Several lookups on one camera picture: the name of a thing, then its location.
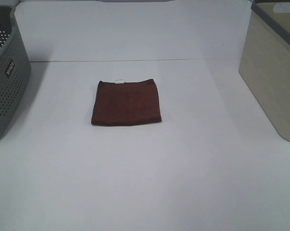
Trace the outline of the brown towel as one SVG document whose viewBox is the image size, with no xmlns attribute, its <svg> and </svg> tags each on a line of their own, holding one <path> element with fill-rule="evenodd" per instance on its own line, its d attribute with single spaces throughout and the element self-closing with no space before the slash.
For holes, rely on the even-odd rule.
<svg viewBox="0 0 290 231">
<path fill-rule="evenodd" d="M 98 83 L 92 125 L 136 126 L 161 121 L 158 89 L 153 79 Z"/>
</svg>

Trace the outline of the beige storage bin grey rim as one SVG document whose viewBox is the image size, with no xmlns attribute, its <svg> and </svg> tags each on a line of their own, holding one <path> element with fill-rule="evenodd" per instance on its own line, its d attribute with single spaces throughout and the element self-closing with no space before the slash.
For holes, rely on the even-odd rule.
<svg viewBox="0 0 290 231">
<path fill-rule="evenodd" d="M 290 0 L 254 0 L 239 73 L 277 133 L 290 141 Z"/>
</svg>

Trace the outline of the grey perforated plastic basket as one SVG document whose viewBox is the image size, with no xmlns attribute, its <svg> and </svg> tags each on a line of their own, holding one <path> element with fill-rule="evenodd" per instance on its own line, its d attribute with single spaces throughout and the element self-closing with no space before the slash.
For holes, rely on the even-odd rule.
<svg viewBox="0 0 290 231">
<path fill-rule="evenodd" d="M 14 12 L 15 7 L 0 5 L 0 139 L 22 100 L 31 74 Z"/>
</svg>

